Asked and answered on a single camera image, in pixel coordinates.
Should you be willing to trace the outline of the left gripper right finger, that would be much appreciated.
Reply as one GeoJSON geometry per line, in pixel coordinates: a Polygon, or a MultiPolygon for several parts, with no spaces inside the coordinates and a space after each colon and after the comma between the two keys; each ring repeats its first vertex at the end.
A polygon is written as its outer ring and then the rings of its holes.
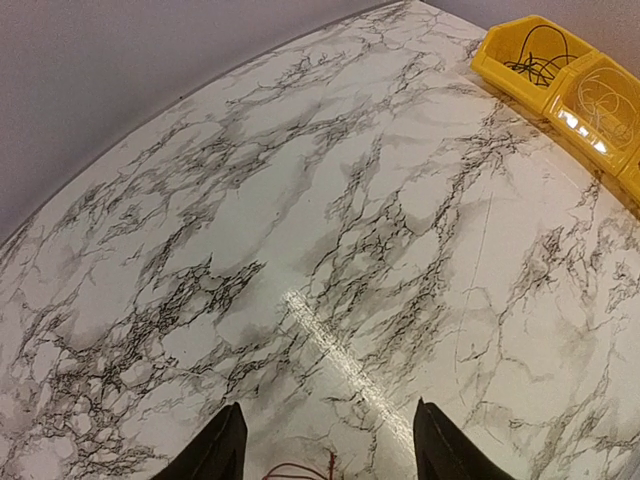
{"type": "Polygon", "coordinates": [[[413,419],[419,480],[514,477],[493,463],[433,402],[419,399],[413,419]]]}

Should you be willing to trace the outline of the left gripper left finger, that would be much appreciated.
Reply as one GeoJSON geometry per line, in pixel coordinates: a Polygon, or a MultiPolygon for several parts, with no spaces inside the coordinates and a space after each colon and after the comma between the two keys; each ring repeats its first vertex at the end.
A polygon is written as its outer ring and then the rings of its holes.
{"type": "Polygon", "coordinates": [[[163,480],[240,480],[248,428],[240,405],[222,408],[162,470],[163,480]]]}

